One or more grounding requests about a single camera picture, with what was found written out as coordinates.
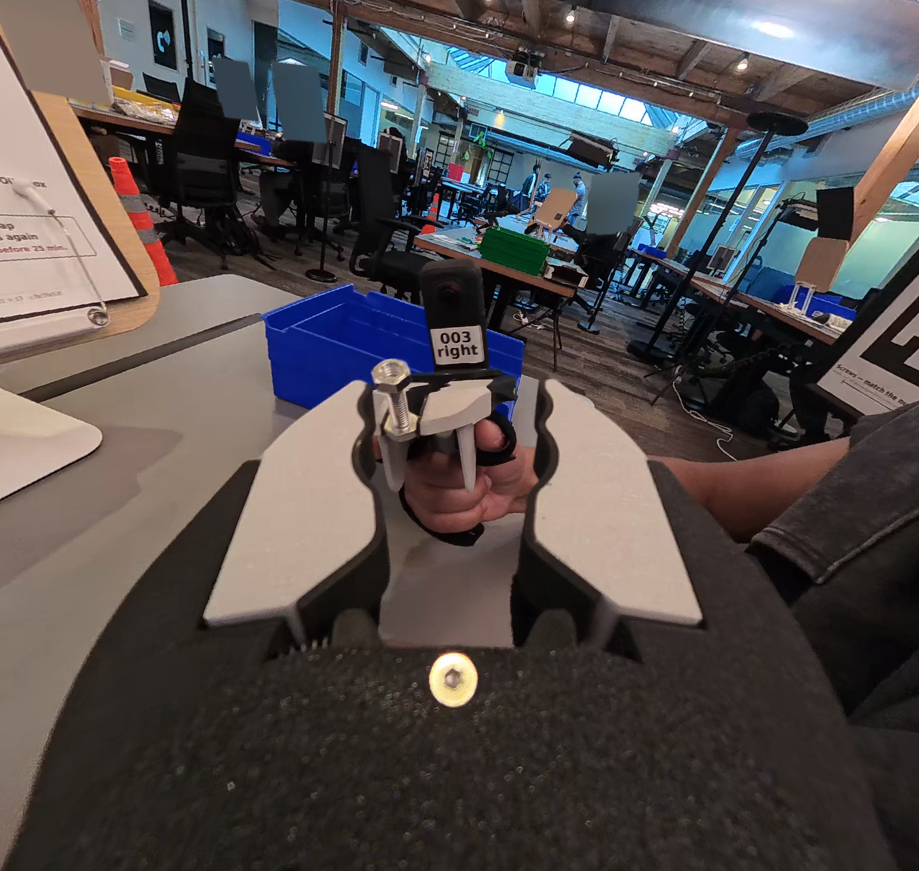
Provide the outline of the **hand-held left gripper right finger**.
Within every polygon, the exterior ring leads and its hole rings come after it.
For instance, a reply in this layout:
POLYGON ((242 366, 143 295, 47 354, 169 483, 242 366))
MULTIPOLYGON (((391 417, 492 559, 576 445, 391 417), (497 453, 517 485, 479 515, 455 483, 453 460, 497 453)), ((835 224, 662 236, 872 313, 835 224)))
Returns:
POLYGON ((625 620, 696 630, 704 619, 646 455, 557 380, 538 387, 537 484, 512 580, 511 631, 523 646, 548 612, 575 641, 611 648, 625 620))

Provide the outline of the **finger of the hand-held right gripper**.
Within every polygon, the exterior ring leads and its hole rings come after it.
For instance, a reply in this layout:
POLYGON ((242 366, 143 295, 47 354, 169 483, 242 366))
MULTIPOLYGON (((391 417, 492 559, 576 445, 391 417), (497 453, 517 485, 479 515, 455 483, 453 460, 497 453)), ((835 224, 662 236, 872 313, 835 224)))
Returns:
POLYGON ((420 437, 422 408, 425 401, 422 384, 411 384, 403 393, 408 410, 409 428, 397 433, 390 425, 391 396, 374 389, 373 409, 375 436, 379 442, 381 461, 389 488, 398 493, 404 485, 408 453, 412 442, 420 437))
POLYGON ((488 380, 453 380, 426 396, 419 435, 428 448, 459 459, 463 484, 472 492, 477 479, 476 425, 492 412, 488 380))

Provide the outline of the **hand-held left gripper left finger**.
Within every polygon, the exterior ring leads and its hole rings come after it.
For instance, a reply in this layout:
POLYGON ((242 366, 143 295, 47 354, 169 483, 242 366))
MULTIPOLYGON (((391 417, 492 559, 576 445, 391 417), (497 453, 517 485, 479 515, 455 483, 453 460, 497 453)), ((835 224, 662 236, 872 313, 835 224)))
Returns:
POLYGON ((264 452, 203 611, 208 627, 279 619, 304 646, 329 637, 343 612, 380 620, 390 563, 374 424, 371 389, 353 381, 264 452))

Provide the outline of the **thick silver bolt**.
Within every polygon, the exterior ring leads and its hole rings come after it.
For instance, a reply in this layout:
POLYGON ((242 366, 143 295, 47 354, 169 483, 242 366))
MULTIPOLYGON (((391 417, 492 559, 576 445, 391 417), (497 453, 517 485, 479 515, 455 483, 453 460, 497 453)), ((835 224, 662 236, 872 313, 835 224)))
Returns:
POLYGON ((408 404, 410 386, 410 379, 374 386, 374 409, 380 437, 394 442, 408 442, 417 436, 418 416, 408 404))

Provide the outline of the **blue plastic bin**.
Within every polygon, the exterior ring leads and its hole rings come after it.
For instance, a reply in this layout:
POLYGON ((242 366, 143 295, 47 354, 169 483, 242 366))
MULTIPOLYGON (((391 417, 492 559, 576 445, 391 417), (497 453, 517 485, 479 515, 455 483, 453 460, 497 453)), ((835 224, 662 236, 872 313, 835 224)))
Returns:
MULTIPOLYGON (((347 285, 272 311, 264 320, 274 393, 305 408, 354 381, 373 386, 371 371, 381 360, 403 360, 414 375, 434 370, 423 302, 361 294, 347 285)), ((487 329, 492 367, 518 383, 524 343, 487 329)))

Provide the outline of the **person's right forearm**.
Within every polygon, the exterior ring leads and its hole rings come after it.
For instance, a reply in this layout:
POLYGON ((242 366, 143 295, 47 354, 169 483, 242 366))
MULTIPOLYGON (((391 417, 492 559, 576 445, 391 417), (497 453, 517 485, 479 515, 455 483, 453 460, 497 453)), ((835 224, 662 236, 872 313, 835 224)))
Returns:
POLYGON ((849 445, 845 437, 742 461, 649 461, 664 465, 734 541, 748 544, 829 473, 849 445))

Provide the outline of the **grey desk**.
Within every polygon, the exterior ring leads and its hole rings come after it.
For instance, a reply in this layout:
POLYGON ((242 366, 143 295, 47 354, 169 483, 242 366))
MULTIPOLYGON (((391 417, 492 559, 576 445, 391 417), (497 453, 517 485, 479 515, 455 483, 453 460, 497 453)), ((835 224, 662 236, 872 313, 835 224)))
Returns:
POLYGON ((304 409, 273 392, 262 314, 235 276, 161 291, 132 332, 2 366, 2 389, 98 428, 88 457, 2 501, 2 859, 88 653, 151 563, 304 409))

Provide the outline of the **person's right hand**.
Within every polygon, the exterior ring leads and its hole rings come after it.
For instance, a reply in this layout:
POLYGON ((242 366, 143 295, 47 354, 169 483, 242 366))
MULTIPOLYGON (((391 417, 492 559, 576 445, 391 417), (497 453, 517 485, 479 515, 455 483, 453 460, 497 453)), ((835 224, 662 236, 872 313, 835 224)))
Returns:
POLYGON ((478 467, 467 489, 457 456, 427 450, 408 461, 403 493, 408 508, 429 531, 453 535, 524 514, 538 483, 534 447, 517 446, 513 458, 496 467, 478 467))

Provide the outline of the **wooden background table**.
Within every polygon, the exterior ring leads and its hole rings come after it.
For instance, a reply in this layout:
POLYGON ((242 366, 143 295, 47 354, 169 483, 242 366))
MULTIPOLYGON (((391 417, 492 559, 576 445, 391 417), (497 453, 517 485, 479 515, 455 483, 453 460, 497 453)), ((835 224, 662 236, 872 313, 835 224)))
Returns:
POLYGON ((445 234, 419 234, 415 236, 414 247, 446 258, 468 258, 483 271, 497 276, 502 282, 513 284, 520 290, 545 290, 566 299, 572 299, 586 291, 586 284, 580 287, 560 279, 546 279, 542 276, 527 274, 516 268, 507 268, 482 257, 474 247, 467 248, 460 243, 462 230, 451 230, 445 234))

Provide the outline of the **green plastic crate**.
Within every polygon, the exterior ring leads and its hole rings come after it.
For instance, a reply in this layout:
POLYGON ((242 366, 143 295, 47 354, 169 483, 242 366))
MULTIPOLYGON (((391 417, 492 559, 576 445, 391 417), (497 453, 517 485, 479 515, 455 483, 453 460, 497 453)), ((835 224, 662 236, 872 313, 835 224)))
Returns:
POLYGON ((478 251, 485 261, 540 277, 549 256, 549 243, 503 227, 490 227, 482 234, 478 251))

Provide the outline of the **black office chair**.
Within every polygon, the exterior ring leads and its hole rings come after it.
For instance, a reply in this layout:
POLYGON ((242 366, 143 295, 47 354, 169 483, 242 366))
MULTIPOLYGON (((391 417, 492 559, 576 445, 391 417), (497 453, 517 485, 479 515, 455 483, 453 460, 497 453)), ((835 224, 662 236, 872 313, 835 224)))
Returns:
POLYGON ((398 300, 421 305, 420 275, 431 262, 412 250, 421 222, 399 216, 388 153, 361 143, 357 163, 360 216, 349 270, 379 284, 382 293, 392 290, 398 300))
POLYGON ((176 127, 163 141, 159 204, 173 208, 161 226, 162 242, 185 245, 193 239, 220 258, 252 250, 252 237, 238 209, 236 136, 239 122, 227 119, 216 91, 186 80, 176 127))

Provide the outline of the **framed marker poster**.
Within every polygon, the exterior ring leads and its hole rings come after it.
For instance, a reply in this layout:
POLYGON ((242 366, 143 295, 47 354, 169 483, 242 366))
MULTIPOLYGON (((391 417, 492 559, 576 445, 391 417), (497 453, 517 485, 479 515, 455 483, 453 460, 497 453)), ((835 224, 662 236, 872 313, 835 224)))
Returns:
POLYGON ((865 303, 814 374, 810 391, 847 418, 917 403, 917 252, 865 303))

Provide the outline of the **printed instruction sheet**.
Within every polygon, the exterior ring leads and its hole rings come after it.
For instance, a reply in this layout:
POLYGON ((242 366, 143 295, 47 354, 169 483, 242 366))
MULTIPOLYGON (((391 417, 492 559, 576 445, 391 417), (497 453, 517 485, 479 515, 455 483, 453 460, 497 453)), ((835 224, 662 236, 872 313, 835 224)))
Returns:
POLYGON ((5 44, 1 119, 2 323, 146 296, 5 44))

